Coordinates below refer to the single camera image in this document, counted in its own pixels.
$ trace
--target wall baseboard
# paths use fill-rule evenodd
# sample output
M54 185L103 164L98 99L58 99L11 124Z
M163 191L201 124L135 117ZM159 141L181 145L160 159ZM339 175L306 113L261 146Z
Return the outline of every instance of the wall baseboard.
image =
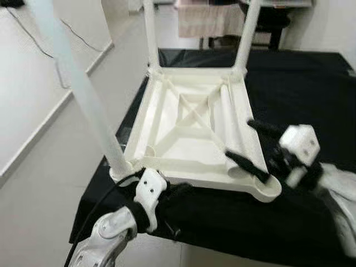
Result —
M102 62L108 52L114 47L114 43L110 41L103 52L101 52L93 63L86 70L88 76L90 76L97 66ZM9 160L5 167L0 172L0 188L5 184L8 178L14 173L20 163L29 154L31 149L35 144L41 139L41 137L46 133L46 131L51 127L51 125L56 121L56 118L65 109L68 103L73 99L72 90L68 90L58 104L49 112L49 114L44 118L42 123L32 132L30 137L21 146L21 148L15 153L15 155Z

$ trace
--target floor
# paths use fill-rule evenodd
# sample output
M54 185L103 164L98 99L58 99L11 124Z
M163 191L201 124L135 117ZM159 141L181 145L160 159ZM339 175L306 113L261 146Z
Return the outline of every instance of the floor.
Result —
M157 16L160 47L198 48L198 39L177 38L177 14L171 6L161 7ZM142 15L136 15L114 43L91 80L113 127L118 128L146 72ZM0 190L0 266L63 266L79 199L101 158L85 118L71 101ZM277 266L146 234L130 242L117 263L124 267Z

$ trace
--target table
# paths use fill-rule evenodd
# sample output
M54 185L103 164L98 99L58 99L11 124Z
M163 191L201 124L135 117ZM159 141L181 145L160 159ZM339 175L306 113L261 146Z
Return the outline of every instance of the table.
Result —
M230 67L233 51L160 50L164 66ZM251 51L245 79L254 117L276 125L310 123L321 145L320 160L356 171L356 78L337 53ZM144 79L117 137L125 147L147 84ZM260 136L265 159L274 141ZM113 184L101 161L79 204L70 241L100 196ZM333 218L311 193L283 184L282 194L263 204L241 192L193 188L160 210L153 235L255 260L290 266L356 266L344 256ZM134 196L135 184L114 191L84 231ZM166 223L181 229L174 238Z

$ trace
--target white tile floor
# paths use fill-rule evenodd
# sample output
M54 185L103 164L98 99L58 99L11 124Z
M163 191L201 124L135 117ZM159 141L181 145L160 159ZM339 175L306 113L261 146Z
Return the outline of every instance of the white tile floor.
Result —
M157 26L161 47L198 47L197 39L177 37L172 7L160 8ZM168 34L176 38L166 38ZM118 128L146 71L142 16L114 43L91 80ZM0 190L0 266L63 266L79 199L101 157L77 103L71 101ZM148 235L130 242L117 262L124 267L276 266Z

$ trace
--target black tablecloth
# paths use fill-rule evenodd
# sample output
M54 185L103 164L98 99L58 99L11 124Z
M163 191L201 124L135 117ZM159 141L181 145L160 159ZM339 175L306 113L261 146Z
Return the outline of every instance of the black tablecloth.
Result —
M230 67L231 51L161 50L162 66ZM356 171L356 79L336 53L252 51L246 87L254 117L286 127L312 124L321 145L320 160L340 169ZM144 79L124 118L117 137L125 144L142 95ZM265 159L275 141L260 136ZM113 184L102 160L79 204L70 241L100 196ZM100 206L82 238L104 213L123 206L134 195L134 185L113 192ZM292 266L356 266L344 256L332 216L314 195L291 190L263 204L249 194L194 188L160 211L154 235L172 239L164 221L181 229L176 238L255 260Z

